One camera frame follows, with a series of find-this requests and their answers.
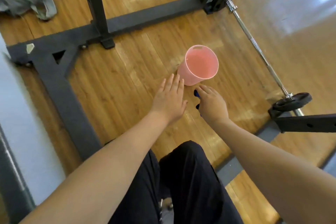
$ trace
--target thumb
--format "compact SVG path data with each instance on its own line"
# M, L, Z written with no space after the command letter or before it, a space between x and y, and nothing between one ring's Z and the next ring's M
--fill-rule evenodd
M182 112L182 113L184 113L184 111L186 110L186 108L187 108L187 103L188 103L188 100L184 100L184 101L183 101L183 103L182 103L182 110L183 110L183 112Z

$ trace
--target pink trash can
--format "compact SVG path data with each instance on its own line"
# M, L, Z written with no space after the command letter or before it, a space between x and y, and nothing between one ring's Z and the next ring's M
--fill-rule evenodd
M179 65L177 73L181 79L184 79L184 85L192 86L214 77L217 71L216 54L206 46L194 45L185 54L184 61Z

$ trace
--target leg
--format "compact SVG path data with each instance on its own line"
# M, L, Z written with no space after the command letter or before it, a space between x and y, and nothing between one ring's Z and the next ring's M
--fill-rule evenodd
M160 167L149 150L108 224L158 224Z
M228 193L197 143L188 141L160 160L160 179L170 188L174 224L243 224Z

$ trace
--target person's right hand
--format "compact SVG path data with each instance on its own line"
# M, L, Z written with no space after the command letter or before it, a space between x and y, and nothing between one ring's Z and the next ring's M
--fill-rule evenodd
M200 85L196 90L201 98L198 110L208 125L230 121L225 100L214 88Z

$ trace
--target wooden floor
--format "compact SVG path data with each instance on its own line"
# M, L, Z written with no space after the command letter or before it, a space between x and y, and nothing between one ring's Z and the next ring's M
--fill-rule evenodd
M8 45L82 26L90 22L86 0L54 0L57 16L40 22L33 13L22 18L0 17L0 30ZM174 0L103 0L108 18ZM336 0L234 0L238 13L264 50L288 90L309 92L313 102L305 114L336 112ZM195 44L211 48L219 71L206 85L226 99L231 119L255 132L267 120L270 103L281 91L227 9L213 15L203 11L125 34L115 48L91 45L78 58L69 81L90 122L105 143L124 133L149 110L159 82L177 67ZM36 105L65 171L79 164L50 99L31 68L18 68ZM186 87L189 100L183 118L166 129L153 150L163 157L180 143L199 143L216 166L229 154L225 143L195 109L198 99ZM285 133L272 144L320 165L336 146L335 135ZM227 187L244 223L275 223L278 214L245 172Z

